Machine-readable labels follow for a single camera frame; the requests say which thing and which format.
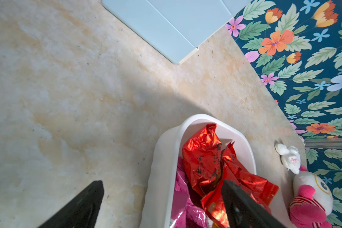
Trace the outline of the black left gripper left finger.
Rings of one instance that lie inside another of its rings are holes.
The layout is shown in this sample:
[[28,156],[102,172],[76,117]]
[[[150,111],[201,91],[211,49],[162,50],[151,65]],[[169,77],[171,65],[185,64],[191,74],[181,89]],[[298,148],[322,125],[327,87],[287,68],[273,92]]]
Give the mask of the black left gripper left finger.
[[94,228],[104,197],[101,180],[84,188],[62,209],[40,225],[40,228]]

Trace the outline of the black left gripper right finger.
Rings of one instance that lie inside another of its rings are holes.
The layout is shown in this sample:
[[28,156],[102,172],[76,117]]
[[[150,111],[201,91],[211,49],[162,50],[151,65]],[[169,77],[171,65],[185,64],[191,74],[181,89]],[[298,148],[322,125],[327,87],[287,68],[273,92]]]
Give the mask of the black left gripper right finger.
[[283,228],[235,182],[224,180],[221,195],[231,228]]

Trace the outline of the red foil tea bag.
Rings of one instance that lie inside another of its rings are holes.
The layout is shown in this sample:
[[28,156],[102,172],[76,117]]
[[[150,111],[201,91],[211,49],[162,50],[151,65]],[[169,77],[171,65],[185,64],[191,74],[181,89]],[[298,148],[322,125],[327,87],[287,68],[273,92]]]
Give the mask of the red foil tea bag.
[[214,190],[221,177],[222,143],[216,128],[216,123],[205,125],[182,147],[185,173],[201,197]]
[[271,213],[269,207],[279,187],[265,178],[250,173],[238,160],[234,143],[231,142],[221,153],[221,177],[214,190],[201,199],[201,205],[212,222],[213,228],[229,228],[225,204],[221,189],[224,180],[233,181],[257,204]]

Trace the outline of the pink tea bag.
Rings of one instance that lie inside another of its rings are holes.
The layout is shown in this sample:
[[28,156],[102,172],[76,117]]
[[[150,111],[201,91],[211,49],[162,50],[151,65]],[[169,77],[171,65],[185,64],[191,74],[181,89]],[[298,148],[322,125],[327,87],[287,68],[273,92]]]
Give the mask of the pink tea bag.
[[208,226],[206,214],[203,209],[191,201],[188,184],[183,159],[179,157],[177,160],[170,227],[206,228]]

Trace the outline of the white plastic storage box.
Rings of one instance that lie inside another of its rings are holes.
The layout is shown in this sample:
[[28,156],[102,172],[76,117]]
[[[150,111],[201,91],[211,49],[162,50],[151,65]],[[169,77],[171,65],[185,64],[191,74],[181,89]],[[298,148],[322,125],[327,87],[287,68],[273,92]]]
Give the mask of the white plastic storage box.
[[177,163],[182,155],[182,146],[209,123],[217,124],[216,133],[223,146],[230,141],[235,142],[237,157],[249,172],[279,186],[270,204],[272,215],[287,228],[292,228],[287,208],[293,199],[293,175],[281,164],[274,147],[276,142],[289,142],[283,141],[281,134],[274,137],[270,133],[243,133],[241,127],[207,114],[190,116],[182,124],[165,131],[156,142],[140,227],[170,226]]

